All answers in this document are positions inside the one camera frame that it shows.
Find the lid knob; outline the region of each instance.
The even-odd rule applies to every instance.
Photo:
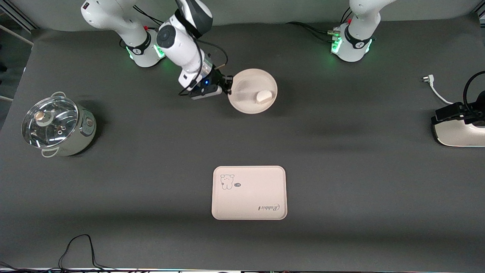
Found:
[[[45,116],[46,116],[46,114],[43,111],[39,111],[39,112],[37,112],[37,113],[34,114],[33,118],[36,121],[41,121],[41,120],[44,119]]]

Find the white power cord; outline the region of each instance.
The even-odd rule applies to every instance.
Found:
[[[452,102],[449,102],[447,101],[444,97],[442,97],[440,94],[438,94],[438,91],[436,91],[435,89],[435,77],[431,74],[431,75],[428,75],[426,77],[423,77],[423,81],[425,83],[429,83],[429,87],[431,87],[431,89],[433,90],[433,92],[438,96],[438,98],[440,98],[444,103],[446,104],[453,104]]]

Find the round plate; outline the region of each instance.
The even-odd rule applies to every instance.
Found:
[[[251,68],[239,72],[233,78],[229,102],[238,111],[245,114],[259,114],[268,110],[273,105],[278,94],[278,85],[268,72]],[[258,104],[256,96],[258,92],[268,90],[272,99],[266,103]]]

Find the black cable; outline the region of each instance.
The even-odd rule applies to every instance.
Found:
[[[82,236],[86,236],[89,239],[89,245],[91,246],[91,262],[92,262],[93,266],[96,267],[96,268],[98,268],[98,269],[100,269],[100,270],[102,270],[102,271],[109,272],[105,268],[112,268],[112,267],[108,267],[108,266],[105,266],[105,265],[102,265],[102,264],[99,264],[99,263],[96,262],[96,255],[94,253],[93,241],[91,240],[91,236],[89,236],[88,234],[77,235],[76,237],[72,238],[71,241],[69,241],[69,243],[67,244],[67,246],[65,248],[64,254],[62,254],[62,256],[59,258],[59,261],[57,262],[58,268],[60,268],[62,271],[64,271],[64,267],[62,265],[62,261],[63,261],[65,255],[67,254],[67,252],[69,251],[69,247],[71,246],[71,243],[75,239],[77,239],[79,237],[82,237]]]
[[[50,271],[50,273],[93,273],[93,272],[96,272],[96,273],[103,273],[103,272],[106,272],[106,270],[100,270],[98,268],[96,269],[81,269],[81,270],[78,270],[78,269],[63,269],[61,270],[60,268],[51,268],[51,269],[47,269],[47,270],[36,270],[36,269],[28,269],[28,268],[24,268],[24,269],[21,269],[21,270],[0,270],[0,273],[48,273]],[[113,272],[120,272],[120,273],[149,273],[149,272],[161,272],[161,273],[165,273],[166,270],[151,270],[151,271],[139,271],[139,270],[136,270],[136,271],[129,271],[127,272],[127,270],[112,270],[112,271],[109,271],[111,273]]]
[[[163,21],[160,21],[160,20],[158,20],[158,19],[156,19],[156,18],[154,18],[154,17],[152,17],[152,16],[148,15],[146,12],[144,12],[144,11],[143,11],[141,8],[139,8],[137,5],[134,5],[134,6],[133,6],[133,8],[134,8],[134,9],[135,9],[137,12],[139,12],[139,13],[141,13],[141,14],[145,15],[146,17],[150,18],[150,19],[151,19],[152,21],[154,21],[154,22],[155,22],[157,25],[160,25],[160,24],[163,24],[163,23],[164,23]]]
[[[50,268],[50,269],[47,269],[47,270],[35,270],[35,269],[28,269],[28,268],[15,268],[15,267],[9,265],[8,263],[2,262],[2,261],[0,261],[0,266],[10,268],[13,271],[9,271],[9,272],[16,272],[16,273],[43,273],[43,272],[48,272],[48,271],[58,269],[58,268]]]
[[[219,67],[227,65],[227,63],[229,62],[229,56],[227,55],[227,52],[222,47],[220,47],[216,44],[212,44],[212,43],[209,43],[209,42],[206,42],[206,41],[199,40],[199,39],[197,41],[200,42],[200,43],[206,44],[206,45],[213,46],[213,47],[219,49],[220,51],[222,51],[222,53],[224,53],[224,56],[226,57],[226,62],[223,65],[220,65]]]
[[[200,75],[200,72],[202,72],[202,66],[204,64],[204,60],[202,59],[202,53],[200,52],[200,47],[199,47],[199,44],[197,43],[197,39],[195,39],[192,35],[192,40],[194,40],[194,43],[195,45],[197,46],[197,51],[199,52],[199,58],[200,58],[200,66],[199,66],[199,72],[197,73],[197,76],[195,76],[195,78],[189,83],[189,85],[187,85],[185,88],[182,89],[182,91],[180,91],[178,93],[179,96],[188,96],[189,94],[183,94],[183,92],[185,92],[189,86],[192,85],[193,82],[196,82],[197,83],[197,78],[199,77]]]
[[[349,16],[352,14],[352,12],[349,13],[349,15],[347,15],[347,17],[342,21],[342,23],[344,23],[345,21],[347,21],[347,19],[349,18]]]
[[[315,32],[318,32],[318,33],[322,33],[322,34],[327,34],[326,31],[323,31],[323,30],[319,30],[319,29],[316,29],[308,24],[305,24],[305,23],[302,23],[302,22],[296,22],[296,21],[291,21],[291,22],[288,22],[287,24],[290,24],[290,25],[298,25],[298,26],[302,26],[306,29],[311,29]]]
[[[324,39],[324,38],[319,37],[318,35],[316,35],[316,33],[314,33],[312,30],[318,31],[319,33],[322,33],[322,34],[323,33],[326,34],[326,32],[317,30],[317,29],[315,29],[312,26],[308,26],[307,24],[300,23],[300,22],[288,22],[287,24],[290,24],[290,25],[298,25],[298,26],[303,27],[306,31],[310,32],[310,34],[312,34],[315,38],[319,39],[320,41],[323,41],[323,42],[332,42],[331,40]]]
[[[465,105],[466,109],[474,116],[476,117],[477,119],[479,120],[482,120],[482,121],[485,121],[485,117],[483,116],[480,116],[478,115],[475,111],[472,111],[470,105],[468,104],[468,100],[467,100],[467,95],[468,95],[468,88],[470,87],[470,84],[471,82],[473,82],[473,80],[475,80],[476,77],[482,75],[482,74],[485,74],[485,71],[482,71],[482,72],[478,72],[476,73],[475,75],[473,75],[467,82],[467,84],[465,85],[465,89],[463,90],[463,104]]]
[[[345,14],[347,14],[347,12],[348,12],[349,10],[350,10],[350,7],[349,7],[349,8],[348,8],[348,9],[347,9],[347,10],[346,10],[344,13],[343,13],[343,15],[342,15],[342,19],[340,19],[340,24],[342,24],[342,23],[343,23],[343,21],[344,21],[344,19],[343,19],[343,18],[345,17]]]

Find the soap bar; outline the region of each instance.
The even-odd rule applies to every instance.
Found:
[[[264,90],[264,91],[258,92],[258,94],[256,95],[256,102],[258,104],[264,104],[264,103],[270,102],[272,98],[273,98],[273,94],[271,93],[271,91]]]

